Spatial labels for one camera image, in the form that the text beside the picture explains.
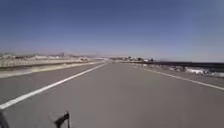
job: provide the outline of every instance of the lane marking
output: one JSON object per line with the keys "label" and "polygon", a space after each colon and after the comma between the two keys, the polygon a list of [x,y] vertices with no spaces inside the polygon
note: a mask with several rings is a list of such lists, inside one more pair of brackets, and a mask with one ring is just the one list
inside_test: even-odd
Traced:
{"label": "lane marking", "polygon": [[32,92],[27,93],[27,94],[22,95],[22,96],[19,96],[19,97],[13,99],[13,100],[10,100],[10,101],[8,101],[8,102],[6,102],[6,103],[1,104],[1,105],[0,105],[0,109],[6,109],[6,108],[8,108],[8,107],[10,107],[10,106],[12,106],[12,105],[15,105],[15,104],[17,104],[17,103],[23,101],[23,100],[26,100],[27,98],[30,98],[30,97],[35,96],[35,95],[37,95],[37,94],[40,94],[40,93],[42,93],[42,92],[44,92],[44,91],[46,91],[46,90],[48,90],[48,89],[50,89],[50,88],[56,87],[56,86],[58,86],[58,85],[60,85],[60,84],[62,84],[62,83],[65,83],[66,81],[69,81],[69,80],[74,79],[74,78],[76,78],[76,77],[82,76],[82,75],[84,75],[84,74],[86,74],[86,73],[88,73],[88,72],[91,72],[91,71],[93,71],[93,70],[95,70],[95,69],[98,69],[98,68],[100,68],[100,67],[102,67],[102,66],[104,66],[104,65],[106,65],[106,64],[102,64],[102,65],[96,66],[96,67],[94,67],[94,68],[88,69],[88,70],[83,71],[83,72],[81,72],[81,73],[78,73],[78,74],[76,74],[76,75],[70,76],[70,77],[65,78],[65,79],[63,79],[63,80],[60,80],[60,81],[58,81],[58,82],[56,82],[56,83],[47,85],[47,86],[45,86],[45,87],[43,87],[43,88],[40,88],[40,89],[38,89],[38,90],[32,91]]}
{"label": "lane marking", "polygon": [[167,73],[163,73],[163,72],[158,72],[158,71],[154,71],[154,70],[150,70],[150,69],[144,69],[144,68],[140,68],[140,69],[143,69],[143,70],[149,71],[149,72],[153,72],[153,73],[157,73],[157,74],[161,74],[161,75],[165,75],[165,76],[169,76],[169,77],[173,77],[173,78],[176,78],[176,79],[179,79],[179,80],[189,81],[189,82],[192,82],[192,83],[195,83],[195,84],[199,84],[199,85],[202,85],[202,86],[211,87],[211,88],[215,88],[215,89],[219,89],[219,90],[224,91],[224,87],[219,87],[219,86],[216,86],[216,85],[207,84],[207,83],[203,83],[203,82],[199,82],[199,81],[195,81],[195,80],[191,80],[191,79],[187,79],[187,78],[183,78],[183,77],[180,77],[180,76],[175,76],[175,75],[171,75],[171,74],[167,74]]}

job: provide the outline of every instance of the road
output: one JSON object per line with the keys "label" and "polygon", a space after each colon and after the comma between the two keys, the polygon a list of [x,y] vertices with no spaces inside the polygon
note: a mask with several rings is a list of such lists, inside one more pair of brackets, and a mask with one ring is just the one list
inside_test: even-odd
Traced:
{"label": "road", "polygon": [[[53,121],[65,111],[71,114],[72,128],[224,127],[222,88],[128,64],[106,64],[91,70],[99,65],[0,79],[0,104],[4,104],[79,74],[19,102],[11,102],[3,109],[10,127],[55,128]],[[214,86],[224,85],[224,80],[202,76],[194,81],[205,83],[206,79]]]}

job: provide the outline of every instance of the concrete barrier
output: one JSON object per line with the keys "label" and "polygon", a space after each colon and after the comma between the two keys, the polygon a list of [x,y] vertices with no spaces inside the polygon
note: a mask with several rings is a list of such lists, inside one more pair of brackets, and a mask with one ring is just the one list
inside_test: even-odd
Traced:
{"label": "concrete barrier", "polygon": [[1,67],[15,67],[25,65],[38,65],[38,64],[55,64],[55,63],[72,63],[82,62],[80,59],[66,59],[66,60],[0,60]]}

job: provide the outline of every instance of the guardrail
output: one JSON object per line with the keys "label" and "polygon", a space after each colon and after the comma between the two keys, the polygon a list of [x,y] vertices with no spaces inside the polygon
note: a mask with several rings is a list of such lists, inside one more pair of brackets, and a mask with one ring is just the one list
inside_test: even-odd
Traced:
{"label": "guardrail", "polygon": [[0,69],[29,66],[56,65],[68,63],[82,63],[80,59],[67,60],[0,60]]}
{"label": "guardrail", "polygon": [[147,65],[164,65],[164,66],[181,66],[183,68],[185,67],[198,67],[198,68],[206,68],[210,71],[214,72],[223,72],[224,71],[224,63],[213,63],[213,62],[144,62],[144,61],[138,61],[138,62],[128,62],[128,63],[136,63],[136,64],[147,64]]}

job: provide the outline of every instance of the sky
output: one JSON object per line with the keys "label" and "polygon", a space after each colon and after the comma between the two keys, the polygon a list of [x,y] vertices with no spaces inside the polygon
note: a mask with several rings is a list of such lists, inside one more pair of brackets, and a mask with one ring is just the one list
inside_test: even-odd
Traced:
{"label": "sky", "polygon": [[223,0],[1,0],[0,52],[224,62]]}

